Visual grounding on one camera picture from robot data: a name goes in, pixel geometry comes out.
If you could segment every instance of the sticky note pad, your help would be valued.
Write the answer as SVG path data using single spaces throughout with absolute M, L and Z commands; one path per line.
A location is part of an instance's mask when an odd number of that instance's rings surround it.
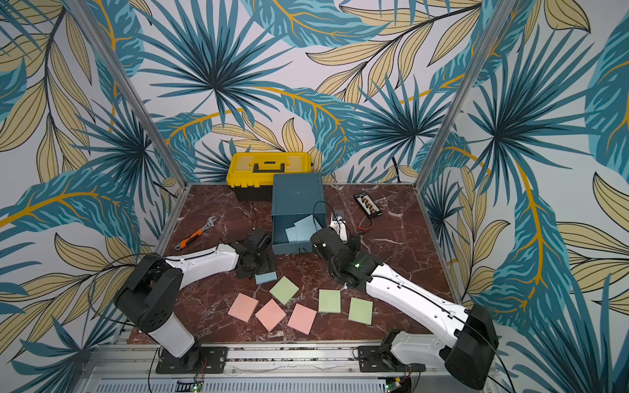
M 320 313 L 340 313 L 341 312 L 341 291 L 332 289 L 319 290 L 319 312 Z
M 228 315 L 238 318 L 241 321 L 249 322 L 249 318 L 253 314 L 253 310 L 258 305 L 258 300 L 248 297 L 247 295 L 238 294 L 236 300 L 231 305 Z
M 310 328 L 312 328 L 315 317 L 315 310 L 302 306 L 301 304 L 296 304 L 295 310 L 292 311 L 291 318 L 288 321 L 288 326 L 308 335 L 310 334 Z
M 349 320 L 364 324 L 371 324 L 371 313 L 374 310 L 374 303 L 368 300 L 353 297 L 350 301 Z
M 264 284 L 265 282 L 275 281 L 275 280 L 277 280 L 277 273 L 275 272 L 255 275 L 255 283 L 258 285 Z
M 273 330 L 285 316 L 286 313 L 284 310 L 282 310 L 273 299 L 269 300 L 260 311 L 255 313 L 255 317 L 258 318 L 268 331 Z
M 282 279 L 271 288 L 270 292 L 280 303 L 286 305 L 298 290 L 298 286 L 293 284 L 286 276 L 283 276 Z

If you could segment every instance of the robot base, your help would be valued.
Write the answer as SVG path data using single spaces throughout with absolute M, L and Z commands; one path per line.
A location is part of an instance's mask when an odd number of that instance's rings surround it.
M 205 359 L 208 360 L 203 370 L 204 374 L 222 374 L 227 359 L 227 347 L 202 346 L 199 359 L 201 362 L 205 362 Z M 188 370 L 181 358 L 174 357 L 166 350 L 160 355 L 159 363 L 155 368 L 156 374 L 196 374 L 197 371 L 201 371 L 201 363 L 198 363 L 192 370 Z

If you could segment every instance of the red marble surface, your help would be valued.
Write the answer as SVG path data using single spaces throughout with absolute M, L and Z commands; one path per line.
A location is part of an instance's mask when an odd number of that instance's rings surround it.
M 426 221 L 410 185 L 326 185 L 325 198 L 335 209 L 345 211 L 348 226 L 368 227 L 369 219 L 355 203 L 352 195 L 367 191 L 382 208 L 383 214 L 363 236 L 362 245 L 377 255 L 402 276 L 433 293 L 452 300 L 450 289 Z M 168 245 L 167 255 L 191 253 L 216 246 L 221 240 L 234 241 L 246 237 L 255 223 L 257 228 L 271 231 L 270 202 L 239 203 L 226 185 L 195 185 L 181 212 L 181 218 Z M 203 233 L 184 252 L 174 249 L 198 230 L 209 216 L 217 216 L 216 226 Z M 429 333 L 422 325 L 385 302 L 358 290 L 341 292 L 340 314 L 317 314 L 308 336 L 287 327 L 295 304 L 318 308 L 319 289 L 341 289 L 328 274 L 324 261 L 315 254 L 276 256 L 277 276 L 285 275 L 299 292 L 285 306 L 287 316 L 267 332 L 255 316 L 246 323 L 227 315 L 239 292 L 258 299 L 256 311 L 272 298 L 269 290 L 276 282 L 255 285 L 255 281 L 238 280 L 228 272 L 207 277 L 183 288 L 175 305 L 175 314 L 200 342 L 299 341 L 299 340 L 369 340 L 383 339 L 394 329 L 409 333 Z M 374 302 L 372 326 L 349 321 L 350 298 Z M 135 329 L 128 342 L 148 344 L 152 339 Z

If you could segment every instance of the wall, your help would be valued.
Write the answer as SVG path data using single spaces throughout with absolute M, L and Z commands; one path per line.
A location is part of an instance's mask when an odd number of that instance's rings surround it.
M 629 4 L 519 14 L 421 195 L 459 299 L 498 324 L 516 391 L 626 392 Z
M 392 181 L 395 160 L 413 181 L 494 3 L 154 1 L 128 56 L 193 182 L 247 149 L 309 152 L 328 182 Z
M 110 300 L 177 187 L 62 3 L 30 3 L 0 3 L 0 390 L 65 392 L 118 326 L 94 318 L 88 287 L 95 279 L 94 307 L 117 319 Z M 133 75 L 136 11 L 92 3 L 126 34 L 117 50 Z

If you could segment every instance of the black cable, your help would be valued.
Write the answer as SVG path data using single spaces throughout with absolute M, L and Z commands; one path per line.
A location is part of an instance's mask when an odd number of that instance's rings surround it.
M 504 389 L 505 392 L 508 392 L 509 389 L 505 388 L 503 384 L 501 384 L 500 382 L 498 382 L 497 380 L 495 380 L 491 375 L 488 375 L 487 378 L 491 379 L 492 381 L 494 381 L 495 383 L 498 384 L 498 386 L 500 386 L 501 388 Z
M 98 273 L 96 273 L 96 274 L 94 275 L 94 279 L 92 280 L 92 283 L 91 283 L 91 284 L 89 284 L 89 287 L 90 287 L 91 291 L 90 291 L 89 296 L 87 297 L 87 303 L 89 304 L 89 308 L 90 308 L 90 309 L 92 309 L 92 311 L 94 311 L 94 314 L 96 314 L 96 315 L 100 316 L 101 318 L 104 318 L 104 319 L 106 319 L 106 320 L 108 320 L 108 321 L 111 321 L 111 322 L 115 322 L 115 323 L 123 324 L 123 325 L 126 325 L 126 326 L 135 327 L 135 325 L 134 325 L 134 324 L 131 324 L 131 323 L 126 323 L 126 322 L 122 322 L 122 321 L 117 321 L 117 320 L 115 320 L 115 319 L 111 319 L 111 318 L 109 318 L 109 317 L 106 317 L 106 316 L 102 315 L 101 313 L 99 313 L 98 311 L 96 311 L 96 309 L 94 308 L 94 305 L 92 304 L 92 300 L 93 300 L 93 297 L 94 297 L 94 292 L 96 291 L 96 285 L 95 285 L 95 284 L 96 284 L 96 279 L 98 278 L 98 275 L 99 275 L 100 273 L 103 273 L 103 272 L 105 271 L 105 269 L 109 268 L 109 267 L 110 267 L 110 266 L 112 266 L 114 263 L 119 262 L 121 259 L 125 259 L 125 258 L 128 258 L 128 257 L 137 257 L 138 255 L 153 255 L 153 254 L 152 254 L 152 253 L 150 253 L 150 254 L 146 254 L 146 253 L 135 253 L 135 254 L 125 255 L 124 257 L 120 257 L 120 258 L 118 258 L 118 259 L 114 259 L 113 261 L 109 262 L 109 263 L 107 264 L 107 266 L 103 267 L 103 268 L 101 269 L 101 271 L 100 271 L 100 272 L 98 272 Z
M 498 360 L 500 361 L 500 364 L 503 366 L 504 368 L 504 372 L 507 375 L 507 378 L 509 379 L 509 383 L 511 384 L 511 388 L 513 390 L 513 393 L 515 393 L 515 386 L 513 385 L 513 381 L 511 380 L 511 375 L 509 374 L 509 370 L 507 370 L 506 365 L 503 362 L 503 359 L 500 357 L 500 355 L 498 354 L 498 351 L 496 351 L 496 349 L 493 347 L 493 345 L 489 342 L 489 340 L 487 340 L 485 338 L 485 336 L 483 336 L 481 334 L 481 332 L 479 332 L 478 330 L 476 330 L 475 328 L 471 327 L 469 324 L 465 323 L 463 320 L 461 320 L 459 317 L 457 317 L 456 315 L 451 315 L 445 308 L 443 308 L 439 303 L 435 302 L 434 300 L 430 299 L 429 297 L 417 292 L 416 290 L 409 288 L 407 286 L 404 285 L 404 283 L 402 282 L 397 282 L 395 280 L 390 279 L 389 277 L 385 277 L 382 275 L 369 275 L 367 277 L 364 277 L 362 279 L 359 279 L 358 282 L 363 281 L 363 280 L 367 280 L 369 277 L 373 277 L 375 279 L 385 279 L 388 281 L 391 281 L 392 283 L 396 284 L 399 287 L 404 287 L 405 289 L 415 293 L 416 295 L 419 295 L 421 297 L 423 297 L 424 299 L 426 299 L 427 301 L 431 302 L 432 304 L 434 304 L 436 307 L 440 308 L 441 311 L 447 313 L 449 316 L 451 316 L 452 318 L 456 319 L 457 321 L 461 322 L 464 326 L 467 326 L 468 328 L 470 328 L 473 332 L 475 332 L 477 335 L 479 335 L 479 337 L 481 337 L 483 340 L 485 340 L 485 342 L 489 345 L 489 347 L 491 348 L 491 350 L 496 354 L 496 357 L 498 357 Z
M 159 347 L 157 347 L 157 349 L 155 350 L 155 353 L 153 354 L 153 360 L 151 361 L 151 367 L 148 368 L 147 385 L 148 385 L 148 391 L 150 393 L 153 393 L 153 390 L 151 389 L 151 368 L 153 368 L 153 363 L 155 363 L 155 357 L 157 356 L 157 351 L 159 351 Z

